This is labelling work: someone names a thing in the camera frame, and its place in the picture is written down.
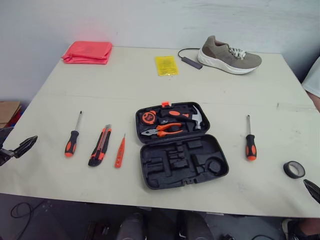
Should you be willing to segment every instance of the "tabletop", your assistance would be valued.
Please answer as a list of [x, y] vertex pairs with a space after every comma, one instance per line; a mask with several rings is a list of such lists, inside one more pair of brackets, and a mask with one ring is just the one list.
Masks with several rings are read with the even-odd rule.
[[[303, 179], [320, 186], [320, 114], [280, 54], [259, 53], [262, 65], [245, 75], [179, 60], [176, 49], [114, 47], [107, 65], [58, 62], [4, 143], [13, 149], [38, 135], [33, 148], [0, 167], [0, 193], [39, 198], [205, 211], [225, 214], [320, 217]], [[186, 52], [196, 58], [195, 51]], [[179, 75], [158, 76], [156, 56], [175, 56]], [[151, 190], [144, 183], [135, 113], [163, 101], [197, 102], [210, 122], [229, 173], [184, 187]], [[77, 149], [64, 149], [76, 125]], [[251, 116], [257, 160], [245, 156]], [[106, 157], [89, 167], [102, 128], [112, 124]], [[121, 168], [115, 159], [123, 135]], [[289, 178], [288, 161], [305, 177]]]

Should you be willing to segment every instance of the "cable on floor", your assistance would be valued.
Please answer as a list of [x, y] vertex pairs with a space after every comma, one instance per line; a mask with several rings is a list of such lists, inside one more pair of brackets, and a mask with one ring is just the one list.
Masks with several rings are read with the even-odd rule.
[[[22, 236], [24, 235], [26, 229], [28, 228], [29, 224], [30, 224], [30, 221], [32, 219], [32, 216], [33, 216], [33, 213], [34, 211], [41, 205], [43, 204], [44, 202], [46, 201], [46, 199], [42, 200], [38, 205], [36, 205], [35, 207], [32, 207], [32, 205], [28, 202], [20, 202], [16, 205], [13, 206], [13, 208], [11, 208], [11, 211], [10, 211], [10, 216], [14, 219], [20, 219], [20, 218], [23, 218], [23, 217], [26, 217], [28, 216], [28, 220], [24, 226], [24, 228], [22, 229], [22, 231], [20, 232], [19, 236], [17, 237], [16, 240], [20, 240], [22, 238]], [[29, 212], [25, 213], [25, 214], [22, 214], [20, 215], [18, 210], [19, 210], [19, 207], [22, 206], [22, 205], [26, 205], [28, 208], [29, 208]]]
[[182, 51], [184, 51], [184, 50], [199, 50], [200, 48], [184, 48], [184, 49], [181, 49], [180, 51], [178, 51], [178, 56], [180, 57], [180, 58], [182, 58], [182, 56], [180, 56], [180, 53], [182, 52]]
[[264, 238], [267, 238], [267, 239], [271, 239], [271, 240], [274, 240], [273, 238], [269, 237], [269, 236], [266, 236], [266, 235], [257, 235], [257, 236], [254, 236], [251, 240], [255, 240], [256, 238], [259, 238], [259, 237], [264, 237]]
[[189, 64], [190, 66], [200, 70], [203, 67], [202, 64], [200, 64], [199, 62], [193, 61], [190, 58], [187, 58], [186, 56], [180, 56], [180, 53], [184, 50], [199, 50], [199, 49], [200, 48], [184, 48], [178, 51], [178, 56], [181, 58], [182, 62], [185, 62], [186, 64]]

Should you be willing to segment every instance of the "cardboard box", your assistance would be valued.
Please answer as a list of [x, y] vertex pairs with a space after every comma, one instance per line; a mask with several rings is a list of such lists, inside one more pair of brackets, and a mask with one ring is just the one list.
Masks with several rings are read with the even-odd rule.
[[0, 101], [0, 129], [10, 122], [20, 108], [19, 101]]

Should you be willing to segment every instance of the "pink folded fabric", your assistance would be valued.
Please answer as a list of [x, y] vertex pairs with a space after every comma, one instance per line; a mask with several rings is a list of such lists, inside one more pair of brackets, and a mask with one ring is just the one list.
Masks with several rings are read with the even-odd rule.
[[75, 41], [61, 57], [65, 64], [107, 64], [111, 42]]

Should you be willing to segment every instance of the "white cloth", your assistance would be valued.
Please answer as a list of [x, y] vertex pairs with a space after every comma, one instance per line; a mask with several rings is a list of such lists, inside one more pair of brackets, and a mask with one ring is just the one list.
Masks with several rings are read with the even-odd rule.
[[320, 98], [320, 57], [312, 65], [308, 75], [302, 82], [302, 87], [309, 93]]

